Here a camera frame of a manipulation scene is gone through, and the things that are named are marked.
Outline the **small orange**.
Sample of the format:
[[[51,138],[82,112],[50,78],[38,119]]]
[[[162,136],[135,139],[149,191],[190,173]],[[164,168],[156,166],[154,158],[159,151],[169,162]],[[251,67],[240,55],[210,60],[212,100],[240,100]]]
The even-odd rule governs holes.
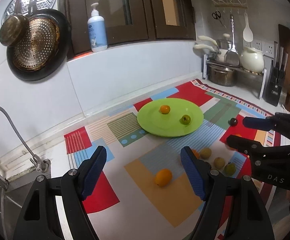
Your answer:
[[[172,180],[172,172],[165,168],[157,172],[154,178],[154,182],[159,187],[165,187]]]

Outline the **green plate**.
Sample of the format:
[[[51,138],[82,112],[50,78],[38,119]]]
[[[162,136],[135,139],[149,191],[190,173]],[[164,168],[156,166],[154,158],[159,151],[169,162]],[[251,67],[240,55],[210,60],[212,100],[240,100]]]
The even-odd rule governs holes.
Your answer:
[[[159,108],[169,105],[169,114],[162,114]],[[183,125],[180,119],[189,115],[191,122]],[[141,107],[137,114],[138,124],[146,132],[160,137],[182,137],[195,132],[203,123],[203,112],[193,102],[178,98],[164,98],[151,101]]]

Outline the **thin gooseneck faucet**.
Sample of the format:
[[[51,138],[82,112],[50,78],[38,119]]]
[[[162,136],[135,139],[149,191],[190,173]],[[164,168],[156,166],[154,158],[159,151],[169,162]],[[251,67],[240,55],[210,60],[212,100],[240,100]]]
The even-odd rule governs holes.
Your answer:
[[[8,132],[11,130],[14,131],[14,135],[12,136],[12,139],[8,139],[8,149],[12,150],[13,148],[16,148],[18,145],[22,144],[24,148],[29,152],[29,154],[32,156],[30,161],[32,164],[36,167],[36,170],[38,172],[46,172],[48,170],[48,165],[46,161],[43,161],[37,154],[35,154],[31,148],[28,146],[28,144],[25,142],[21,134],[18,132],[18,129],[14,125],[11,117],[7,113],[7,111],[0,106],[0,112],[5,116],[8,123],[10,124],[11,129],[7,129],[6,132],[3,131],[3,128],[0,128],[0,135],[8,135]]]

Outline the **dark plum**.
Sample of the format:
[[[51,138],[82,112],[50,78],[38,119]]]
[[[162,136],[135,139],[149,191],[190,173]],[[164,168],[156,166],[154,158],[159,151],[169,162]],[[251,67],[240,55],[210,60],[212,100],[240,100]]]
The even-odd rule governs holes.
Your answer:
[[[210,163],[208,163],[207,161],[204,162],[205,166],[208,168],[208,170],[212,169],[212,166],[210,165]]]
[[[231,118],[229,121],[228,121],[229,125],[234,127],[238,124],[238,119],[237,118]]]

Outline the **small orange mandarin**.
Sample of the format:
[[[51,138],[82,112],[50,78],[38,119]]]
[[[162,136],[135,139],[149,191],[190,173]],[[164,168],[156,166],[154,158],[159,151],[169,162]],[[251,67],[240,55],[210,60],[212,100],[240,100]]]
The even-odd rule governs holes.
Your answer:
[[[162,114],[169,114],[169,112],[170,112],[170,106],[169,105],[162,105],[159,108],[159,112],[162,113]]]

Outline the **metal spatula turner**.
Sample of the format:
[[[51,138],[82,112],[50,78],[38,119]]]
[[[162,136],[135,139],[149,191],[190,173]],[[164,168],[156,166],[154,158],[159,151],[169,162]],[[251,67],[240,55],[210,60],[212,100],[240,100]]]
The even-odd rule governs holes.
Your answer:
[[[236,47],[235,47],[234,17],[232,14],[230,14],[229,16],[229,22],[230,22],[230,29],[232,32],[232,47],[225,54],[225,63],[230,64],[232,66],[238,66],[240,60],[239,60],[239,54],[236,51]]]

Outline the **green fruit front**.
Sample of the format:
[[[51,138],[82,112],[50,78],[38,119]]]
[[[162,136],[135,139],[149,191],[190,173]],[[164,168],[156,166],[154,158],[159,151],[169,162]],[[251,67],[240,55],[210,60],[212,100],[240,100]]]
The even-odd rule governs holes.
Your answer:
[[[236,165],[234,163],[228,163],[224,168],[224,172],[226,176],[231,177],[236,172]]]

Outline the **black frying pan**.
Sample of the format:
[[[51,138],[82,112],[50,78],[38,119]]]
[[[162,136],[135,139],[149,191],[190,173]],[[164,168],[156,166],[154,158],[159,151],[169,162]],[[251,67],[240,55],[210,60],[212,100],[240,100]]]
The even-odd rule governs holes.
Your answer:
[[[69,51],[71,27],[66,16],[55,9],[37,9],[29,0],[29,26],[21,41],[7,48],[12,73],[23,81],[38,81],[51,75]]]

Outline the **orange with stem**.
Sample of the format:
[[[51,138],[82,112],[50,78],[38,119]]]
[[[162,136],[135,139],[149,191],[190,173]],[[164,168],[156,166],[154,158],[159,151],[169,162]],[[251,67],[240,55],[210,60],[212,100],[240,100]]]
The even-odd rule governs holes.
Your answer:
[[[197,159],[200,159],[200,155],[195,149],[192,149],[191,151],[193,152],[193,154],[196,156]]]

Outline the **white blue pump bottle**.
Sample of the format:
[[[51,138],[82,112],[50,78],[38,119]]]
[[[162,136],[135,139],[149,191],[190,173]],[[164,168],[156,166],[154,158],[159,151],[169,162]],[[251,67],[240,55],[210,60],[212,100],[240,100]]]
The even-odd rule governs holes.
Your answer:
[[[99,3],[91,4],[91,17],[88,19],[88,33],[91,50],[96,53],[108,48],[104,18],[99,14],[97,6]]]

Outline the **white ceramic pot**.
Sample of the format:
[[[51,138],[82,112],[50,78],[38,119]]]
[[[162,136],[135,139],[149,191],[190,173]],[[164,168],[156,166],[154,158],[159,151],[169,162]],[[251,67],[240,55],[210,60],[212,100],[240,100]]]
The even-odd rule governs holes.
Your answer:
[[[240,63],[246,69],[254,73],[261,73],[265,68],[263,52],[250,47],[244,47],[240,55]]]

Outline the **green fruit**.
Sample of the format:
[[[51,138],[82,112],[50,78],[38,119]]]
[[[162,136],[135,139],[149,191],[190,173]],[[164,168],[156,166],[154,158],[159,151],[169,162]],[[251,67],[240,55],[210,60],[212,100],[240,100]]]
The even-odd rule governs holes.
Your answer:
[[[189,115],[183,115],[180,119],[180,122],[183,124],[183,125],[189,125],[190,122],[191,122],[191,117]]]
[[[236,172],[236,165],[234,163],[228,163],[224,168],[224,172],[226,176],[231,177]]]

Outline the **black knife block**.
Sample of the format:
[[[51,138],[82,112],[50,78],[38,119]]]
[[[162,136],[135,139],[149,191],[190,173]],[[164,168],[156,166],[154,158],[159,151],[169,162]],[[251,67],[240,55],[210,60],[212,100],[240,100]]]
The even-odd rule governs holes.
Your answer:
[[[281,91],[283,88],[288,53],[278,42],[273,42],[273,59],[271,61],[271,71],[265,91],[265,101],[273,106],[278,106]]]

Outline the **large orange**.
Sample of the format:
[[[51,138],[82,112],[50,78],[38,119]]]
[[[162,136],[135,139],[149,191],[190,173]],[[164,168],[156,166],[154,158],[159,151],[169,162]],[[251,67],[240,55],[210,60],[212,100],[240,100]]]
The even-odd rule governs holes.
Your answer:
[[[226,139],[226,144],[231,150],[237,150],[239,148],[239,141],[242,139],[240,134],[231,134]]]

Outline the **tan round fruit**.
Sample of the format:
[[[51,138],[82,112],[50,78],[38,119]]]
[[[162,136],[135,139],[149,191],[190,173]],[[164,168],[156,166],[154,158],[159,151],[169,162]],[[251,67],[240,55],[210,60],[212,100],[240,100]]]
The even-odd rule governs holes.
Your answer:
[[[217,157],[214,159],[214,166],[217,170],[221,170],[225,166],[225,159]]]
[[[203,148],[200,152],[199,152],[200,158],[201,159],[208,159],[211,155],[212,155],[212,150],[208,147]]]

